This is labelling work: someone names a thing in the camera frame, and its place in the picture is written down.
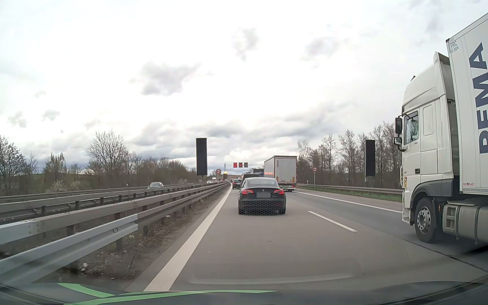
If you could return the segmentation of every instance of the truck window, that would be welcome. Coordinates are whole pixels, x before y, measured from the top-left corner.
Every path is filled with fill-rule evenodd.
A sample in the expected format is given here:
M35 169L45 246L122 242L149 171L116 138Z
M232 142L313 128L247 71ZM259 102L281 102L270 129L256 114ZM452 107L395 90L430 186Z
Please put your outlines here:
M406 116L404 131L404 145L419 139L419 113L417 111Z

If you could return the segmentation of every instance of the guardrail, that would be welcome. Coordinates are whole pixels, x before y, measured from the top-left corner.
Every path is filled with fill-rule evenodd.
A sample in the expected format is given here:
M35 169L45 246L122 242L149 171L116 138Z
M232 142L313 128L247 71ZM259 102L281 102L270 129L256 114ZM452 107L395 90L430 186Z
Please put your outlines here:
M152 195L181 191L196 188L200 184L172 184L162 188L126 189L125 191L97 190L96 193L58 197L51 199L38 199L22 202L0 204L0 225L35 217L44 217L51 214L63 213L114 202L122 202L137 198L146 198Z
M332 186L332 185L319 185L319 184L297 184L297 186L308 187L308 188L330 188L330 189L338 189L341 191L366 191L370 193L390 194L390 195L402 195L403 192L403 190L401 189L355 187L355 186Z
M183 184L170 184L169 186L183 185ZM91 193L106 193L109 191L125 191L133 189L145 189L148 186L136 186L136 187L121 187L121 188L103 188L103 189L89 189L87 191L60 191L57 193L40 193L40 194L28 194L28 195L12 195L12 196L0 196L0 204L9 202L34 200L34 199L50 199L72 195L91 194Z
M226 185L226 182L210 184L186 191L1 225L0 245L65 227L68 236L0 260L0 283L32 283L114 242L120 251L121 239L126 235L141 228L146 233L148 225L154 221L179 209L185 209L190 204L224 189L223 186ZM159 206L148 209L148 205L156 203ZM136 208L142 211L120 218L122 212ZM79 233L73 230L76 224L109 215L114 215L114 220L110 223Z

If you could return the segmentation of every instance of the grass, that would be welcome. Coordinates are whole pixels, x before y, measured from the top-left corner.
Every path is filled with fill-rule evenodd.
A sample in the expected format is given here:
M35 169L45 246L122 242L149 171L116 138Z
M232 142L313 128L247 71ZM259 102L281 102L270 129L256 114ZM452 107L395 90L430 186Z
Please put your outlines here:
M309 186L297 186L297 188L309 189L311 191L325 191L327 193L335 193L335 194L343 194L343 195L350 195L350 196L359 196L359 197L367 197L367 198L373 198L373 199L402 202L402 195L372 193L370 191L346 191L346 190L342 190L342 189L309 187Z

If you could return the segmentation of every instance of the side mirror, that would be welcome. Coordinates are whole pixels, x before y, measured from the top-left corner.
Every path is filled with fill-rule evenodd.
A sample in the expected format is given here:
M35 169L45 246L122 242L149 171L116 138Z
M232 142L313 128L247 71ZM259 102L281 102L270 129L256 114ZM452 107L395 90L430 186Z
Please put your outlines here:
M395 133L397 135L402 134L402 118L395 118Z

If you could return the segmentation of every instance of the rear windshield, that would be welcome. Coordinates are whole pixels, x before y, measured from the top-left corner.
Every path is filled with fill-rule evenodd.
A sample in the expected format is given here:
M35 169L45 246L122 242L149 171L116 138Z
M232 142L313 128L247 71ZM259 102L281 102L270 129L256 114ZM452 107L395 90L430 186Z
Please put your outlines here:
M246 179L248 186L271 186L277 187L278 183L272 178L248 178Z
M251 178L251 177L259 177L259 174L244 174L244 176L242 178L246 179L246 178Z

